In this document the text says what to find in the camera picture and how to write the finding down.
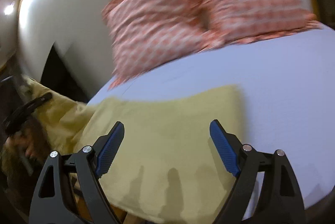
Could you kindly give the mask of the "person's left hand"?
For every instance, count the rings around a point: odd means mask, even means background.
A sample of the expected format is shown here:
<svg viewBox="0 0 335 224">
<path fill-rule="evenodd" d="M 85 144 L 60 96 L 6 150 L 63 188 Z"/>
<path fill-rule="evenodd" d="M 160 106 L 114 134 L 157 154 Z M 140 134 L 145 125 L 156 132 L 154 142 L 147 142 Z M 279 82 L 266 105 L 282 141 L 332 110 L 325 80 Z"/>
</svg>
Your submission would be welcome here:
<svg viewBox="0 0 335 224">
<path fill-rule="evenodd" d="M 44 164 L 51 152 L 51 148 L 41 124 L 34 119 L 27 120 L 22 130 L 8 137 L 5 149 L 10 152 L 23 152 L 28 159 L 37 160 Z"/>
</svg>

